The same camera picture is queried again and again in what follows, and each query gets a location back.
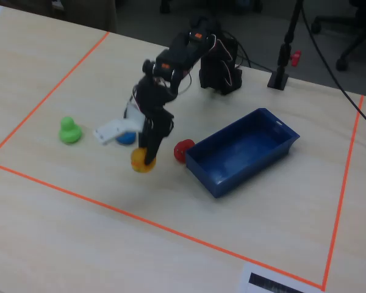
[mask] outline chair wheel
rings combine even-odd
[[[310,30],[313,34],[318,34],[319,32],[321,32],[321,23],[314,21],[310,26]]]
[[[345,59],[339,58],[336,61],[336,69],[338,71],[346,71],[348,68],[348,63]]]
[[[169,4],[161,4],[160,5],[160,13],[168,14],[171,12],[171,7]]]

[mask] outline orange tape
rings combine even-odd
[[[364,103],[364,96],[362,95],[360,100],[359,100],[358,108],[362,109],[363,103]],[[334,230],[332,232],[331,245],[329,246],[327,263],[325,265],[323,285],[322,285],[322,288],[321,288],[322,291],[325,291],[326,286],[327,286],[329,268],[331,267],[332,256],[334,254],[337,229],[339,227],[340,215],[342,213],[343,199],[344,199],[344,194],[345,194],[345,191],[346,191],[347,177],[348,177],[348,171],[350,169],[351,156],[353,154],[356,131],[358,129],[359,116],[360,116],[360,113],[358,112],[356,114],[356,118],[355,118],[355,122],[354,122],[353,134],[351,135],[350,147],[348,148],[346,167],[344,169],[344,175],[343,175],[342,189],[340,190],[339,203],[337,205],[337,212],[336,212]]]
[[[25,124],[25,122],[32,116],[32,114],[34,114],[35,111],[38,110],[38,108],[60,87],[60,85],[72,74],[72,72],[77,67],[79,67],[79,65],[81,63],[83,63],[83,61],[107,38],[108,35],[109,35],[109,32],[106,32],[104,34],[104,36],[94,45],[94,47],[92,47],[91,50],[89,50],[88,53],[86,53],[86,55],[84,55],[84,57],[81,58],[80,61],[78,61],[78,63],[63,77],[63,79],[61,79],[61,81],[43,98],[43,100],[40,101],[36,105],[36,107],[31,110],[31,112],[29,113],[29,115],[27,115],[26,118],[24,118],[22,120],[22,122],[19,123],[19,125],[13,131],[11,131],[11,133],[0,143],[0,149],[19,130],[19,128],[22,127],[22,125]]]
[[[156,222],[150,221],[150,220],[145,219],[145,218],[143,218],[143,217],[140,217],[140,216],[138,216],[138,215],[132,214],[131,212],[127,212],[127,211],[124,211],[124,210],[122,210],[122,209],[118,209],[118,208],[116,208],[116,207],[114,207],[114,206],[111,206],[111,205],[109,205],[109,204],[102,203],[101,201],[94,200],[94,199],[89,198],[89,197],[85,197],[85,196],[83,196],[83,195],[77,194],[77,193],[75,193],[75,192],[72,192],[72,191],[66,190],[66,189],[64,189],[64,188],[61,188],[61,187],[55,186],[55,185],[50,184],[50,183],[47,183],[47,182],[44,182],[44,181],[39,180],[39,179],[37,179],[37,178],[31,177],[31,176],[29,176],[29,175],[26,175],[26,174],[20,173],[20,172],[18,172],[18,171],[15,171],[15,170],[9,169],[9,168],[4,167],[4,166],[1,166],[1,165],[0,165],[0,169],[1,169],[1,170],[4,170],[4,171],[7,171],[7,172],[10,172],[10,173],[13,173],[13,174],[16,174],[16,175],[18,175],[18,176],[21,176],[21,177],[26,178],[26,179],[28,179],[28,180],[31,180],[31,181],[33,181],[33,182],[36,182],[36,183],[42,184],[42,185],[44,185],[44,186],[50,187],[50,188],[52,188],[52,189],[55,189],[55,190],[58,190],[58,191],[64,192],[64,193],[66,193],[66,194],[68,194],[68,195],[72,195],[73,197],[80,198],[81,200],[85,200],[85,201],[88,201],[88,202],[90,202],[90,203],[97,204],[98,206],[102,206],[102,207],[104,207],[104,208],[110,209],[110,210],[115,211],[115,212],[119,212],[120,214],[126,215],[126,216],[128,216],[128,217],[130,217],[130,218],[132,218],[132,219],[136,219],[136,220],[139,220],[139,221],[141,221],[141,222],[143,222],[143,223],[147,223],[147,224],[149,224],[149,225],[152,225],[152,226],[158,227],[158,228],[160,228],[160,229],[162,229],[162,230],[165,230],[165,231],[167,231],[167,232],[170,232],[170,233],[173,233],[173,234],[175,234],[175,235],[181,236],[181,237],[183,237],[183,238],[186,238],[186,239],[188,239],[188,240],[194,241],[194,242],[196,242],[196,243],[202,244],[202,245],[207,246],[207,247],[209,247],[209,248],[212,248],[212,249],[214,249],[214,250],[218,250],[218,251],[220,251],[220,252],[226,253],[227,255],[231,255],[231,256],[234,256],[235,258],[240,258],[240,259],[242,259],[242,260],[244,260],[244,261],[248,261],[248,262],[251,262],[251,263],[253,263],[253,264],[257,264],[258,266],[264,267],[264,268],[266,268],[266,269],[269,269],[269,270],[272,270],[272,271],[274,271],[274,272],[280,273],[280,274],[285,275],[285,276],[287,276],[287,277],[293,278],[293,279],[295,279],[295,280],[297,280],[297,281],[300,281],[300,282],[303,282],[303,283],[305,283],[305,284],[308,284],[308,285],[311,285],[311,286],[313,286],[313,287],[316,287],[316,288],[321,289],[321,285],[316,284],[316,283],[314,283],[314,282],[312,282],[312,281],[309,281],[309,280],[307,280],[307,279],[301,278],[301,277],[296,276],[296,275],[294,275],[294,274],[292,274],[292,273],[285,272],[284,270],[280,270],[280,269],[277,269],[277,268],[275,268],[275,267],[269,266],[268,264],[264,264],[264,263],[262,263],[262,262],[260,262],[260,261],[256,261],[256,260],[254,260],[254,259],[247,258],[246,256],[240,255],[240,254],[238,254],[238,253],[234,253],[233,251],[227,250],[227,249],[225,249],[225,248],[221,248],[221,247],[216,246],[216,245],[214,245],[214,244],[211,244],[211,243],[208,243],[208,242],[202,241],[202,240],[197,239],[197,238],[195,238],[195,237],[193,237],[193,236],[189,236],[189,235],[187,235],[187,234],[181,233],[181,232],[176,231],[176,230],[174,230],[174,229],[171,229],[171,228],[169,228],[169,227],[167,227],[167,226],[163,226],[163,225],[161,225],[161,224],[158,224],[158,223],[156,223]]]
[[[25,122],[28,119],[30,119],[30,117],[35,113],[35,111],[37,111],[38,108],[61,86],[61,84],[72,74],[72,72],[107,38],[108,34],[109,34],[109,32],[106,32],[104,34],[104,36],[95,44],[95,46],[92,47],[91,50],[89,50],[89,52],[86,53],[86,55],[83,58],[81,58],[80,61],[78,61],[78,63],[61,79],[61,81],[43,98],[43,100],[41,100],[36,105],[36,107],[32,109],[32,111],[26,116],[26,118],[24,118],[22,120],[22,122],[0,143],[0,149],[17,132],[17,130],[19,130],[20,127],[22,127],[22,125],[24,125]],[[363,102],[364,102],[364,96],[362,95],[361,96],[361,99],[359,100],[359,108],[360,109],[362,108]],[[174,229],[171,229],[171,228],[169,228],[167,226],[163,226],[163,225],[158,224],[156,222],[147,220],[147,219],[145,219],[143,217],[140,217],[138,215],[132,214],[132,213],[127,212],[127,211],[124,211],[122,209],[118,209],[118,208],[116,208],[114,206],[110,206],[108,204],[102,203],[102,202],[97,201],[97,200],[94,200],[92,198],[85,197],[83,195],[77,194],[75,192],[66,190],[64,188],[55,186],[55,185],[50,184],[50,183],[47,183],[47,182],[44,182],[42,180],[39,180],[37,178],[34,178],[34,177],[29,176],[29,175],[23,174],[21,172],[12,170],[10,168],[7,168],[7,167],[4,167],[4,166],[1,166],[0,165],[0,169],[1,170],[4,170],[4,171],[7,171],[7,172],[10,172],[10,173],[13,173],[15,175],[18,175],[20,177],[26,178],[26,179],[31,180],[33,182],[39,183],[41,185],[50,187],[52,189],[61,191],[61,192],[66,193],[68,195],[72,195],[74,197],[77,197],[77,198],[80,198],[82,200],[88,201],[90,203],[97,204],[98,206],[102,206],[104,208],[107,208],[107,209],[110,209],[112,211],[118,212],[120,214],[126,215],[126,216],[128,216],[130,218],[139,220],[139,221],[141,221],[143,223],[147,223],[149,225],[158,227],[158,228],[160,228],[162,230],[165,230],[167,232],[170,232],[170,233],[173,233],[175,235],[181,236],[181,237],[186,238],[188,240],[194,241],[196,243],[199,243],[201,245],[207,246],[207,247],[212,248],[214,250],[218,250],[220,252],[223,252],[223,253],[226,253],[228,255],[234,256],[236,258],[242,259],[244,261],[251,262],[251,263],[256,264],[258,266],[264,267],[264,268],[266,268],[268,270],[272,270],[274,272],[280,273],[282,275],[285,275],[287,277],[293,278],[293,279],[295,279],[297,281],[300,281],[302,283],[308,284],[308,285],[313,286],[315,288],[321,289],[322,291],[325,291],[326,285],[327,285],[327,281],[328,281],[329,269],[330,269],[330,266],[331,266],[332,256],[333,256],[333,252],[334,252],[335,242],[336,242],[337,230],[338,230],[338,227],[339,227],[340,214],[341,214],[341,211],[342,211],[343,199],[344,199],[344,194],[345,194],[345,189],[346,189],[346,182],[347,182],[347,177],[348,177],[348,171],[350,169],[351,155],[352,155],[352,152],[353,152],[353,146],[354,146],[355,136],[356,136],[356,132],[357,132],[357,127],[358,127],[358,122],[359,122],[359,116],[360,116],[360,114],[357,113],[356,119],[355,119],[355,123],[354,123],[353,133],[352,133],[352,136],[351,136],[350,147],[349,147],[349,150],[348,150],[347,160],[346,160],[346,166],[345,166],[345,172],[344,172],[344,176],[343,176],[342,188],[341,188],[341,191],[340,191],[340,198],[339,198],[339,203],[338,203],[337,213],[336,213],[336,218],[335,218],[334,230],[332,232],[331,245],[330,245],[330,248],[329,248],[328,258],[327,258],[326,267],[325,267],[325,273],[324,273],[324,277],[323,277],[323,284],[321,284],[321,285],[316,284],[316,283],[314,283],[312,281],[309,281],[307,279],[301,278],[301,277],[299,277],[297,275],[294,275],[292,273],[288,273],[288,272],[285,272],[283,270],[277,269],[277,268],[272,267],[272,266],[270,266],[268,264],[264,264],[264,263],[262,263],[260,261],[256,261],[254,259],[247,258],[246,256],[240,255],[238,253],[234,253],[233,251],[227,250],[225,248],[221,248],[221,247],[218,247],[218,246],[216,246],[214,244],[211,244],[211,243],[202,241],[202,240],[197,239],[195,237],[192,237],[192,236],[189,236],[189,235],[184,234],[182,232],[179,232],[179,231],[176,231]]]

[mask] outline cable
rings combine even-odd
[[[334,80],[335,84],[337,85],[337,87],[339,88],[339,90],[342,91],[342,93],[346,96],[346,98],[350,101],[350,103],[354,106],[354,108],[360,113],[360,115],[366,120],[366,115],[358,108],[358,106],[354,103],[354,101],[347,95],[346,91],[344,91],[343,87],[339,84],[339,81],[336,79],[334,73],[332,72],[331,68],[329,67],[327,61],[325,60],[324,58],[324,55],[323,53],[321,53],[320,49],[318,48],[317,46],[317,43],[316,43],[316,40],[315,38],[313,37],[313,33],[312,31],[310,30],[309,28],[309,25],[307,23],[307,19],[306,19],[306,15],[305,15],[305,11],[304,11],[304,7],[302,6],[301,8],[301,13],[302,13],[302,16],[303,16],[303,20],[304,20],[304,23],[305,23],[305,26],[306,26],[306,29],[309,33],[309,37],[310,39],[312,40],[313,42],[313,45],[315,46],[316,48],[316,51],[318,53],[318,55],[320,56],[321,60],[323,61],[324,63],[324,66],[327,68],[328,72],[329,72],[329,75],[331,75],[332,79]]]
[[[258,66],[258,67],[260,67],[260,68],[263,68],[264,70],[267,70],[267,71],[269,71],[269,72],[272,72],[273,70],[271,70],[271,69],[269,69],[268,67],[266,67],[266,66],[264,66],[264,65],[261,65],[261,64],[259,64],[259,63],[257,63],[257,62],[254,62],[254,61],[252,61],[251,59],[249,59],[249,57],[248,57],[248,54],[246,53],[246,51],[245,51],[245,49],[244,49],[244,47],[243,47],[243,45],[236,39],[236,37],[234,36],[234,35],[232,35],[230,32],[228,32],[228,31],[223,31],[223,33],[224,34],[228,34],[229,36],[231,36],[236,42],[237,42],[237,44],[239,45],[239,47],[241,48],[241,50],[243,51],[243,53],[244,53],[244,55],[245,55],[245,57],[244,56],[242,56],[242,55],[238,55],[240,58],[242,58],[243,60],[245,59],[247,62],[248,62],[248,66],[250,67],[250,68],[252,68],[252,66],[251,66],[251,64],[254,64],[254,65],[256,65],[256,66]]]
[[[191,84],[193,83],[193,78],[191,77],[191,72],[189,72],[188,75],[190,76],[190,83],[185,89],[183,89],[183,91],[178,93],[178,96],[180,96],[180,95],[184,94],[186,91],[188,91],[188,89],[191,87]]]
[[[226,81],[226,83],[228,84],[228,86],[232,86],[232,76],[231,76],[231,72],[229,71],[229,68],[228,68],[228,66],[226,65],[226,63],[225,63],[225,61],[224,60],[221,60],[221,62],[222,63],[224,63],[224,65],[225,65],[225,67],[226,67],[226,69],[227,69],[227,71],[228,71],[228,73],[229,73],[229,81],[230,82],[228,82],[227,80],[226,80],[226,78],[225,78],[225,81]]]
[[[209,52],[214,49],[215,44],[217,43],[217,37],[215,36],[215,34],[211,34],[211,35],[214,37],[214,44],[213,44],[213,47],[210,48]]]
[[[228,56],[229,56],[229,61],[232,61],[233,60],[233,58],[232,58],[232,55],[231,55],[231,53],[226,49],[226,47],[225,47],[225,45],[224,45],[224,43],[218,38],[217,39],[217,37],[215,36],[215,35],[213,35],[215,38],[216,38],[216,42],[220,42],[220,44],[222,45],[222,47],[224,48],[224,50],[227,52],[227,54],[228,54]]]
[[[249,59],[249,57],[248,57],[248,54],[246,53],[246,51],[244,50],[244,47],[243,47],[243,45],[237,40],[237,38],[234,36],[234,35],[232,35],[230,32],[228,32],[228,31],[222,31],[224,34],[228,34],[228,35],[230,35],[232,38],[234,38],[234,40],[236,41],[236,43],[240,46],[240,48],[242,49],[242,51],[244,52],[244,55],[245,55],[245,58],[246,58],[246,60],[247,60],[247,62],[248,62],[248,66],[251,68],[251,61],[250,61],[250,59]]]
[[[240,58],[242,58],[242,60],[246,60],[246,58],[244,56],[242,56],[242,55],[239,55],[238,54],[237,56],[240,57]],[[266,67],[266,66],[264,66],[262,64],[259,64],[259,63],[255,62],[255,61],[252,61],[252,60],[250,60],[250,61],[251,61],[251,63],[253,65],[256,65],[257,67],[263,68],[264,70],[267,70],[269,72],[273,72],[273,70],[269,69],[268,67]]]
[[[133,86],[132,96],[130,97],[129,102],[131,102],[134,99],[135,105],[137,106],[137,108],[140,108],[137,102],[137,86],[138,85]]]

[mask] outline gray carpet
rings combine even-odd
[[[280,2],[282,1],[265,0],[261,14],[218,15],[224,29],[240,40],[250,59],[274,69],[279,47],[289,26],[287,15],[292,13],[293,7],[289,1],[287,6],[282,6],[282,10],[279,7]],[[188,20],[192,15],[208,14],[206,9],[198,7],[197,1],[193,0],[173,0],[169,15],[159,13],[159,4],[160,0],[127,0],[118,8],[118,33],[168,46],[178,32],[188,27]],[[313,13],[317,11],[311,9],[312,13],[309,7],[306,5],[306,14],[312,20],[315,16]],[[347,9],[347,12],[352,14],[352,8]],[[347,72],[338,72],[335,69],[336,60],[356,37],[355,33],[345,28],[337,31],[324,28],[316,39],[345,90],[366,95],[366,42],[350,56]],[[302,51],[302,56],[298,67],[287,67],[291,77],[336,87],[316,53],[303,23],[298,23],[292,43],[292,51],[297,49]]]

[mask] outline wooden table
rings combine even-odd
[[[296,79],[272,90],[268,73],[244,68],[242,88],[220,96],[200,88],[196,66],[167,106],[175,129],[151,173],[132,171],[135,146],[97,143],[92,130],[122,116],[143,61],[162,49],[0,14],[0,291],[235,292],[251,261],[366,292],[366,122],[338,90]],[[350,95],[366,113],[366,97]],[[215,200],[173,148],[258,107],[301,138]],[[84,131],[72,146],[58,139],[66,115]]]

